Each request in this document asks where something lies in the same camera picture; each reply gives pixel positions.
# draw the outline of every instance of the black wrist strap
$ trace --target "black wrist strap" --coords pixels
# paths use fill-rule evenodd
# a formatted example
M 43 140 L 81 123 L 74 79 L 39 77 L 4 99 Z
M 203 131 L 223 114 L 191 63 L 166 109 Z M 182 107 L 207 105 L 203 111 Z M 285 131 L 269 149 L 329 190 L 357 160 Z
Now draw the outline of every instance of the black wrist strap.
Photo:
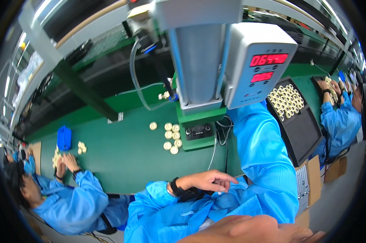
M 57 178 L 58 180 L 63 180 L 63 177 L 58 177 L 57 175 L 56 175 L 56 173 L 57 173 L 57 168 L 55 167 L 55 172 L 54 172 L 54 178 Z
M 178 177 L 176 177 L 171 183 L 171 189 L 173 194 L 175 194 L 177 197 L 180 197 L 179 202 L 186 202 L 188 200 L 191 199 L 198 199 L 200 196 L 203 197 L 203 195 L 201 193 L 199 193 L 198 188 L 196 187 L 191 187 L 188 190 L 183 190 L 181 187 L 177 187 L 176 186 L 176 180 L 178 179 Z
M 78 170 L 76 170 L 76 171 L 74 171 L 74 172 L 72 173 L 72 178 L 73 178 L 74 180 L 77 178 L 77 174 L 78 174 L 79 172 L 83 172 L 83 170 L 82 170 L 82 169 L 78 169 Z

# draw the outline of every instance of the green workbench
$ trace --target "green workbench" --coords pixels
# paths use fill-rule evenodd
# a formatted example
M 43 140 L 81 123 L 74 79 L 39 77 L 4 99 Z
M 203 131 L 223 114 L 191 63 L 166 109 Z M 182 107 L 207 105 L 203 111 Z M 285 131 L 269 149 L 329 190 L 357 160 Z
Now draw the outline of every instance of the green workbench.
M 322 66 L 324 70 L 331 67 Z M 310 105 L 317 122 L 321 114 L 318 93 L 310 78 L 324 75 L 318 68 L 308 64 L 290 64 L 283 77 L 291 76 L 307 103 Z M 162 85 L 143 90 L 149 104 L 159 102 L 157 94 L 163 91 Z M 62 125 L 72 129 L 72 149 L 78 157 L 79 165 L 88 169 L 100 180 L 107 193 L 134 194 L 155 180 L 172 180 L 175 177 L 207 170 L 213 154 L 213 147 L 172 155 L 163 149 L 164 124 L 177 123 L 175 104 L 168 104 L 155 111 L 142 107 L 137 93 L 126 93 L 106 99 L 116 111 L 124 112 L 123 121 L 108 124 L 90 107 L 83 107 L 38 130 L 28 137 L 30 142 L 41 141 L 41 175 L 53 178 L 52 157 L 56 148 L 57 129 Z M 158 128 L 149 129 L 151 122 Z M 78 141 L 86 144 L 87 153 L 78 155 Z M 232 176 L 242 174 L 237 154 L 237 141 L 230 132 L 228 139 L 227 172 Z M 224 171 L 226 146 L 216 146 L 212 169 Z M 65 182 L 75 185 L 71 174 L 67 173 Z

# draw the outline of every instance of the factory floor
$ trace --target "factory floor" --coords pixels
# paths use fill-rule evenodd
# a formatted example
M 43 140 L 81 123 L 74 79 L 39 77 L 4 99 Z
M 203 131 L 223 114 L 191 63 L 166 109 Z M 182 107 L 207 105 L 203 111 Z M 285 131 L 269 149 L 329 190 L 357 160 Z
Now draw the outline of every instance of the factory floor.
M 329 231 L 346 211 L 356 190 L 357 181 L 363 168 L 366 143 L 362 141 L 352 145 L 347 154 L 346 174 L 340 178 L 324 183 L 321 198 L 310 207 L 310 229 L 316 231 Z M 56 243 L 96 243 L 97 239 L 90 236 L 62 236 L 50 227 L 38 222 L 42 232 Z M 101 237 L 108 242 L 123 242 L 123 231 L 113 235 Z

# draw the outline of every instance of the digital counter display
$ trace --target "digital counter display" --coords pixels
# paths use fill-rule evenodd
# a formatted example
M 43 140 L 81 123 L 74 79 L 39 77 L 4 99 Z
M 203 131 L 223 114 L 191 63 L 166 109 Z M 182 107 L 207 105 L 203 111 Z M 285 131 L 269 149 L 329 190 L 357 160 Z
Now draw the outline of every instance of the digital counter display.
M 255 74 L 251 80 L 251 83 L 270 80 L 272 75 L 273 75 L 272 71 L 269 73 Z
M 286 61 L 288 54 L 264 54 L 253 56 L 251 61 L 252 66 L 264 66 L 271 64 L 282 64 Z

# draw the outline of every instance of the control panel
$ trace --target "control panel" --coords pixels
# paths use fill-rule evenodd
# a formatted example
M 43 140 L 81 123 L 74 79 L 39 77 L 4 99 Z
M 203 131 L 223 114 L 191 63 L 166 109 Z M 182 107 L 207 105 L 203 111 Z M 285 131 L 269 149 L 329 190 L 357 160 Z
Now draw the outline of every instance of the control panel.
M 228 109 L 263 101 L 297 51 L 298 44 L 277 25 L 232 24 L 224 76 Z

